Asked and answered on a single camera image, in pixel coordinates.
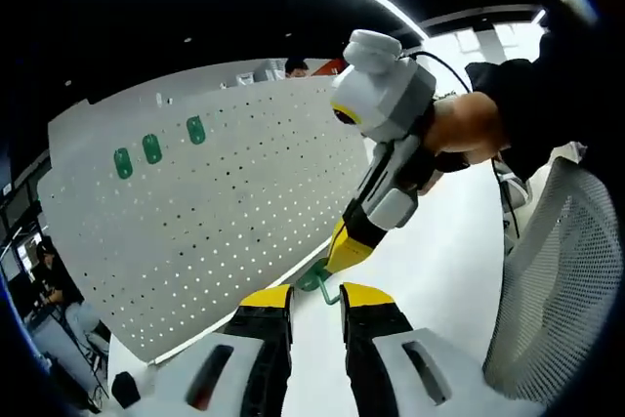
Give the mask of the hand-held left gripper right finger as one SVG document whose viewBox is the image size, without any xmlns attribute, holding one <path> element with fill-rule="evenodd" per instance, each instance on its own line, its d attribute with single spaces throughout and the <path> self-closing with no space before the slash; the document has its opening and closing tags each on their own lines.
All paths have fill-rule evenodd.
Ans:
<svg viewBox="0 0 625 417">
<path fill-rule="evenodd" d="M 360 416 L 492 416 L 478 362 L 415 329 L 387 293 L 340 286 L 346 371 Z"/>
</svg>

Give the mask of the person's right hand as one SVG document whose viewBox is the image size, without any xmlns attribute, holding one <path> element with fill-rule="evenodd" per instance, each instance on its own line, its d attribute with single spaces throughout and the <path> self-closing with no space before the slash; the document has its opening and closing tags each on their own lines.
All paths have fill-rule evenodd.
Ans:
<svg viewBox="0 0 625 417">
<path fill-rule="evenodd" d="M 474 165 L 498 156 L 510 140 L 495 101 L 473 92 L 434 103 L 434 117 L 422 146 L 434 155 L 460 153 Z"/>
</svg>

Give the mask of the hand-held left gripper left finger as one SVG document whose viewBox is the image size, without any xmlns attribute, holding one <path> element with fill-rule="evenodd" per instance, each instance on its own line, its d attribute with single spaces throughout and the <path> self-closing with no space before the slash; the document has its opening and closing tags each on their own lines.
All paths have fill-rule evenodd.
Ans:
<svg viewBox="0 0 625 417">
<path fill-rule="evenodd" d="M 291 375 L 289 284 L 242 300 L 213 332 L 157 375 L 156 409 L 167 416 L 279 416 Z"/>
</svg>

